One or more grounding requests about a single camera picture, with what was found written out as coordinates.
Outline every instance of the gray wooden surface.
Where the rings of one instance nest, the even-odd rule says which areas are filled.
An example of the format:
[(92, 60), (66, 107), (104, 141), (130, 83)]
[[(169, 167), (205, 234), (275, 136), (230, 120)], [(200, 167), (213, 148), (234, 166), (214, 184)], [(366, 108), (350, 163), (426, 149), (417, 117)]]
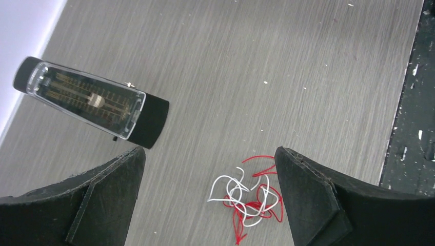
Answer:
[[(233, 245), (231, 211), (205, 201), (213, 180), (238, 175), (246, 157), (286, 146), (378, 182), (421, 6), (71, 0), (44, 58), (171, 102), (147, 151), (126, 245)], [(0, 149), (0, 196), (63, 180), (131, 147), (27, 97)], [(244, 167), (253, 173), (269, 164)], [(292, 245), (286, 220), (246, 232), (243, 245)]]

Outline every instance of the tangled wires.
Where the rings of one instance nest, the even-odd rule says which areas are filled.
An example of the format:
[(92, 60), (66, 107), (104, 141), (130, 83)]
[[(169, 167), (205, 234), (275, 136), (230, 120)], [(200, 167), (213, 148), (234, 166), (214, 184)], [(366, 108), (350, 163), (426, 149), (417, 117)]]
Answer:
[[(274, 159), (273, 156), (269, 156), (269, 155), (256, 155), (244, 160), (242, 163), (260, 157)], [(232, 222), (234, 227), (236, 245), (239, 245), (240, 242), (248, 235), (248, 234), (243, 234), (243, 230), (245, 227), (253, 227), (258, 223), (260, 223), (262, 219), (270, 219), (272, 217), (274, 217), (280, 223), (283, 221), (283, 212), (284, 212), (283, 198), (281, 194), (269, 184), (268, 175), (276, 174), (276, 172), (271, 171), (274, 167), (275, 165), (261, 172), (255, 173), (252, 177), (254, 178), (257, 177), (258, 181), (251, 189), (247, 188), (242, 184), (243, 178), (245, 177), (245, 171), (240, 167), (237, 167), (237, 169), (242, 171), (242, 177), (240, 178), (240, 180), (237, 180), (236, 178), (230, 177), (228, 175), (222, 175), (219, 176), (211, 186), (210, 196), (208, 197), (207, 202), (221, 201), (224, 204), (224, 206), (233, 209)], [(261, 183), (262, 177), (266, 179), (266, 183)], [(227, 195), (225, 195), (223, 199), (211, 198), (213, 194), (214, 186), (216, 182), (221, 178), (229, 179), (226, 185)], [(256, 189), (255, 201), (250, 201), (247, 203), (241, 201), (244, 193), (249, 193), (255, 189)], [(235, 191), (238, 191), (237, 197), (234, 197)], [(262, 200), (260, 200), (260, 191), (263, 192)], [(275, 211), (273, 211), (273, 208), (278, 204), (281, 207), (281, 215), (279, 218), (276, 215)], [(247, 220), (253, 218), (258, 218), (258, 219), (256, 220), (256, 222), (247, 223)]]

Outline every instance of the black surface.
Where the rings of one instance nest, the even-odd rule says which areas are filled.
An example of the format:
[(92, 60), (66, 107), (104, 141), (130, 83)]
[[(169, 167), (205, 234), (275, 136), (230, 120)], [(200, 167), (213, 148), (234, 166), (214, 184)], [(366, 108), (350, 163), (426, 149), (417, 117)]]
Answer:
[(0, 198), (0, 245), (124, 245), (144, 165), (137, 147), (62, 182)]
[[(282, 147), (275, 164), (295, 246), (435, 245), (435, 198), (373, 186)], [(326, 219), (337, 206), (336, 220)]]
[(169, 102), (147, 93), (142, 112), (128, 141), (151, 149), (165, 126)]
[(435, 196), (435, 12), (424, 2), (380, 186)]
[(24, 59), (15, 75), (13, 86), (16, 90), (27, 93), (27, 82), (29, 82), (33, 70), (40, 62), (42, 60), (31, 56)]

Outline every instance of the metronome pendulum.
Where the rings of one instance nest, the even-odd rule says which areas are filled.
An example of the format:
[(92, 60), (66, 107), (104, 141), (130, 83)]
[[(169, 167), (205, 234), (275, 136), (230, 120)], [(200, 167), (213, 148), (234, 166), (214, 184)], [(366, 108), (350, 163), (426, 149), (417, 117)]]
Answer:
[(105, 78), (27, 57), (14, 88), (115, 138), (151, 149), (169, 111), (169, 102)]

